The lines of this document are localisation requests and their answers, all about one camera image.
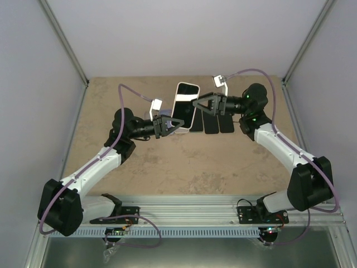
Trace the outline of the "blue phone black screen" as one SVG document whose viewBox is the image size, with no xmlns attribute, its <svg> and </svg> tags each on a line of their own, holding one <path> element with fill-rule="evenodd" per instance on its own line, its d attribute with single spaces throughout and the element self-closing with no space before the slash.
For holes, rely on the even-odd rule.
<svg viewBox="0 0 357 268">
<path fill-rule="evenodd" d="M 202 132 L 204 130 L 203 119 L 202 119 L 202 111 L 197 109 L 195 112 L 194 120 L 192 123 L 192 127 L 189 132 L 197 133 Z"/>
</svg>

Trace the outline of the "white case of front phone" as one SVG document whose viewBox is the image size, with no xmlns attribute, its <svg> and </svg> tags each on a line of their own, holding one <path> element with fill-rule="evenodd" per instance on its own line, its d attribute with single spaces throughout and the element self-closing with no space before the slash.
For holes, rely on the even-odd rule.
<svg viewBox="0 0 357 268">
<path fill-rule="evenodd" d="M 144 120 L 150 120 L 151 117 L 150 117 L 150 113 L 149 112 L 145 112 L 144 113 Z"/>
</svg>

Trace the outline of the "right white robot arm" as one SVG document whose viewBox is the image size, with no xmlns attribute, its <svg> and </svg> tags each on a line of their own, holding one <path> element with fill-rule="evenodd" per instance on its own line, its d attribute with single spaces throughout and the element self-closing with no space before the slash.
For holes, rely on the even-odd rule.
<svg viewBox="0 0 357 268">
<path fill-rule="evenodd" d="M 241 97 L 208 93 L 193 102 L 203 114 L 239 114 L 241 131 L 267 149 L 290 173 L 286 190 L 257 200 L 254 210 L 263 223 L 274 219 L 277 212 L 291 209 L 303 212 L 334 197 L 330 161 L 314 157 L 281 134 L 264 112 L 267 103 L 267 90 L 259 83 L 250 85 Z"/>
</svg>

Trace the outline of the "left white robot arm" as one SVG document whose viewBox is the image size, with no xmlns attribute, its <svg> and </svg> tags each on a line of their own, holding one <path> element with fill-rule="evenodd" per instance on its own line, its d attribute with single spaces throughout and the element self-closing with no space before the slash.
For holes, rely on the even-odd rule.
<svg viewBox="0 0 357 268">
<path fill-rule="evenodd" d="M 135 140 L 166 137 L 183 125 L 183 120 L 167 115 L 141 119 L 129 108 L 117 110 L 100 151 L 78 171 L 60 181 L 50 179 L 44 185 L 37 214 L 41 234 L 49 234 L 44 225 L 70 236 L 84 222 L 118 222 L 123 215 L 122 201 L 110 194 L 89 198 L 88 192 L 131 156 Z"/>
</svg>

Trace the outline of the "lavender phone case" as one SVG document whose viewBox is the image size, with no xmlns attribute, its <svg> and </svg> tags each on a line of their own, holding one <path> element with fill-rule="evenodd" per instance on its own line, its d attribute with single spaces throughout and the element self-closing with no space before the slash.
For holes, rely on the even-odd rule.
<svg viewBox="0 0 357 268">
<path fill-rule="evenodd" d="M 172 116 L 172 110 L 171 109 L 162 109 L 159 111 L 159 115 L 164 115 L 171 117 Z"/>
</svg>

